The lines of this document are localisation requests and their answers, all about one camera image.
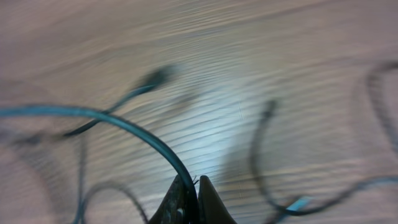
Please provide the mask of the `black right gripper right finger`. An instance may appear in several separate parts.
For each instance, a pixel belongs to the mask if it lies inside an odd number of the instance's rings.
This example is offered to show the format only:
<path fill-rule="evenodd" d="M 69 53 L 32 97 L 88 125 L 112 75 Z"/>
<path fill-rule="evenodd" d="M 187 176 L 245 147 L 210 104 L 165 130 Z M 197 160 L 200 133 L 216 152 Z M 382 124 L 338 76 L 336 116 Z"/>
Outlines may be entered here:
<path fill-rule="evenodd" d="M 205 175 L 200 177 L 198 204 L 200 223 L 237 224 L 227 211 L 210 179 Z"/>

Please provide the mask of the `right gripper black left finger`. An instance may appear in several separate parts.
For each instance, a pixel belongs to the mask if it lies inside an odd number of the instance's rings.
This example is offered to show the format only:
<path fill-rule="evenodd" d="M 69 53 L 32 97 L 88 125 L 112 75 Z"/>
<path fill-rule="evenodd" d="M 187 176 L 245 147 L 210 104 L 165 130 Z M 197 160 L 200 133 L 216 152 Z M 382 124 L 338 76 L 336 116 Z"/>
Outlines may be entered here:
<path fill-rule="evenodd" d="M 149 220 L 149 224 L 187 224 L 187 191 L 179 175 L 170 185 L 159 208 Z"/>

